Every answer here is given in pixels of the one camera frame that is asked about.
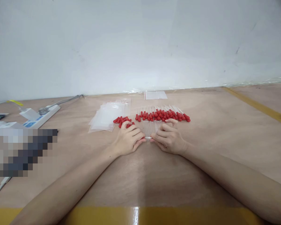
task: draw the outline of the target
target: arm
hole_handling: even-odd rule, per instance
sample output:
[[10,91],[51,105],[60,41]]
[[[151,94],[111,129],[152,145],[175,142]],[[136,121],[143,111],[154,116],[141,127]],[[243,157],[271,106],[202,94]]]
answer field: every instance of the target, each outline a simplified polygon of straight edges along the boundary
[[95,157],[57,179],[16,216],[14,224],[56,224],[82,198],[101,173],[119,156],[134,152],[145,141],[135,125],[123,123],[117,139]]
[[151,134],[161,150],[188,159],[258,216],[281,224],[280,183],[227,157],[187,143],[177,130],[177,121],[166,121],[173,126],[163,124],[160,131]]

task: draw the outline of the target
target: yellow tape strip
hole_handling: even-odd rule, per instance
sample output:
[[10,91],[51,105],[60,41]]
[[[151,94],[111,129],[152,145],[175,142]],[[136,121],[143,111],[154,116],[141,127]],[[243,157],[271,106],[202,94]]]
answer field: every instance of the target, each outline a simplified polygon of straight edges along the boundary
[[222,87],[222,89],[229,92],[230,94],[234,95],[235,97],[237,97],[238,99],[247,103],[248,105],[254,107],[255,109],[263,112],[264,114],[270,116],[271,118],[273,118],[281,123],[281,114],[279,112],[276,112],[275,110],[272,110],[271,108],[266,107],[265,105],[260,104],[259,102],[254,101],[253,99],[251,99],[245,95],[242,95],[233,89],[230,89],[227,87]]
[[[0,208],[0,225],[9,224],[21,208]],[[195,207],[75,207],[59,224],[264,224],[247,208]]]
[[23,106],[22,103],[20,103],[20,102],[18,102],[18,101],[16,101],[16,100],[8,100],[8,101],[6,101],[6,102],[13,102],[13,103],[16,103],[16,104],[19,105],[19,106]]

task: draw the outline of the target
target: forearm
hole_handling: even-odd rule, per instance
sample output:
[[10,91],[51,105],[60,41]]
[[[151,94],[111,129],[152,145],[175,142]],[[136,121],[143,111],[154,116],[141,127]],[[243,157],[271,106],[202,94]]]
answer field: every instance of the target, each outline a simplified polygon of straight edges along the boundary
[[227,157],[190,144],[182,156],[261,218],[281,224],[281,184]]
[[11,224],[56,224],[118,157],[111,147],[66,173],[42,191]]

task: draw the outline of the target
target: stack of plastic bags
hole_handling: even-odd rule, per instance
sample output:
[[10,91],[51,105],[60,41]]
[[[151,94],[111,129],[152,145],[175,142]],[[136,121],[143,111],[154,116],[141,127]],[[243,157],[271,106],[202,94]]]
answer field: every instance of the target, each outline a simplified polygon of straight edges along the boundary
[[131,99],[123,98],[115,102],[107,102],[100,106],[96,115],[92,118],[89,125],[89,133],[107,130],[112,132],[115,124],[113,120],[117,117],[130,115]]

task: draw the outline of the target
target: power strip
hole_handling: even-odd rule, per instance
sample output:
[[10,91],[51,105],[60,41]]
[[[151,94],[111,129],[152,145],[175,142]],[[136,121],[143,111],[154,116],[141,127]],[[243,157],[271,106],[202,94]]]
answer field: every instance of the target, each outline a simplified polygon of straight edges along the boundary
[[60,109],[59,105],[55,105],[50,107],[48,110],[49,112],[45,115],[40,116],[37,120],[31,121],[27,120],[25,123],[23,123],[23,126],[29,129],[38,129],[43,125],[48,119],[50,119],[51,116],[53,116],[58,110]]

